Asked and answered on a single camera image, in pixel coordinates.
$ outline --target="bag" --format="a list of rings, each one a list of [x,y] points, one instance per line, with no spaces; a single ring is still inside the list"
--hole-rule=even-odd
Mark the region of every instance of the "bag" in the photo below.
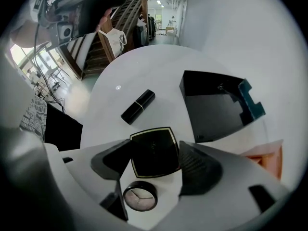
[[[101,30],[99,30],[99,32],[108,38],[114,56],[118,57],[118,55],[122,53],[124,45],[127,44],[125,33],[115,28],[112,28],[109,33],[104,33]]]

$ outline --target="patterned fabric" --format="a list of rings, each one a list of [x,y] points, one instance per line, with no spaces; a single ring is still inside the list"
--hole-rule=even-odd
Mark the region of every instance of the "patterned fabric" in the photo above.
[[[44,141],[46,130],[47,104],[44,100],[34,95],[30,106],[21,121],[20,128],[35,133]]]

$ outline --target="staircase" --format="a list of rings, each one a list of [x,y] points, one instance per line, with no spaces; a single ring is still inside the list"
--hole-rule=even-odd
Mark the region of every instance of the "staircase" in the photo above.
[[[137,20],[141,14],[141,0],[126,0],[126,2],[119,8],[117,8],[112,16],[111,23],[113,28],[124,31],[129,41],[132,38],[132,32],[137,24]],[[100,74],[108,65],[109,60],[102,46],[98,34],[95,35],[93,42],[90,46],[85,66],[82,71],[82,77]]]

